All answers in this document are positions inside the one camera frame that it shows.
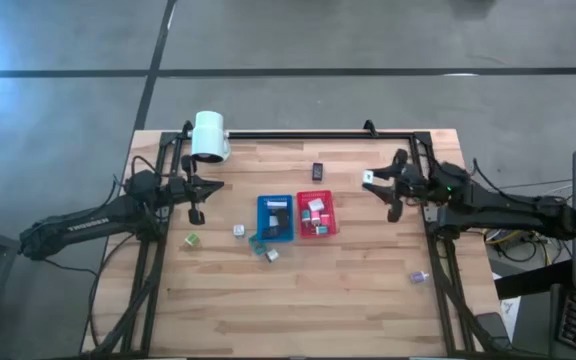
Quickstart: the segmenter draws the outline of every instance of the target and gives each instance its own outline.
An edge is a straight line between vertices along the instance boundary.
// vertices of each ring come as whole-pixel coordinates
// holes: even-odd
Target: concrete floor
[[[148,69],[165,5],[0,0],[0,70]],[[179,0],[161,64],[570,66],[576,1],[568,0]],[[0,79],[0,233],[16,237],[34,220],[103,200],[122,170],[144,83]],[[159,79],[145,128],[180,128],[205,109],[235,129],[358,128],[365,119],[454,127],[467,161],[477,157],[499,185],[569,178],[576,150],[574,75]],[[95,269],[102,245],[55,259]],[[0,303],[0,358],[76,354],[91,282],[19,258]]]

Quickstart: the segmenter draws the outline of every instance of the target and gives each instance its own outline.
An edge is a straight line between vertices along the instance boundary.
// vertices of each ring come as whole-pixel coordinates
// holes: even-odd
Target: wooden tabletop
[[[456,131],[430,131],[437,159],[463,166]],[[129,159],[154,163],[160,134],[137,131]],[[409,281],[413,271],[431,273],[419,208],[405,207],[398,223],[388,223],[387,207],[361,189],[363,170],[388,165],[407,141],[237,140],[231,147],[225,163],[199,164],[201,177],[226,183],[201,206],[206,224],[189,224],[187,204],[173,213],[151,356],[445,354],[432,279]],[[313,162],[324,164],[321,184],[311,181]],[[280,256],[272,264],[233,236],[235,224],[247,236],[256,232],[258,196],[322,189],[333,192],[337,235],[271,243]],[[184,246],[190,232],[201,247]],[[112,236],[108,251],[124,237]],[[467,304],[475,314],[499,312],[481,237],[465,233],[455,245]],[[129,241],[103,272],[94,303],[101,336],[126,308],[138,248]],[[451,318],[460,341],[454,308]],[[135,344],[142,324],[143,310]],[[91,345],[86,335],[84,349]]]

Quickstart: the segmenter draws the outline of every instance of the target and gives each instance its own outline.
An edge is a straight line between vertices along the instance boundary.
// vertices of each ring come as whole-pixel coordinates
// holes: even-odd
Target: blue bin
[[[288,203],[288,221],[290,227],[282,230],[279,237],[273,239],[262,239],[261,233],[267,229],[270,224],[270,210],[266,203],[268,201],[286,201]],[[295,239],[294,214],[292,210],[292,195],[264,195],[257,198],[257,240],[264,242],[288,242]]]

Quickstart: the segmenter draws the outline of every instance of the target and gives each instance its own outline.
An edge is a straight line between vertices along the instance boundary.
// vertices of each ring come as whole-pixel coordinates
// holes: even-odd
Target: white lamp
[[[192,157],[201,162],[218,163],[230,156],[228,132],[224,131],[224,117],[214,111],[200,111],[195,116],[192,138]]]

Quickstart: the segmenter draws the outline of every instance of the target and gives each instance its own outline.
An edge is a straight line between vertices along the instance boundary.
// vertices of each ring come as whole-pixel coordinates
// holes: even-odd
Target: red tray
[[[315,227],[310,223],[301,221],[301,212],[303,210],[310,210],[308,202],[315,199],[321,199],[324,203],[324,209],[321,214],[330,215],[330,226],[328,226],[328,234],[317,235]],[[337,223],[335,222],[335,209],[332,204],[332,192],[330,190],[321,191],[303,191],[297,193],[297,218],[299,220],[299,236],[302,238],[321,238],[337,233]]]

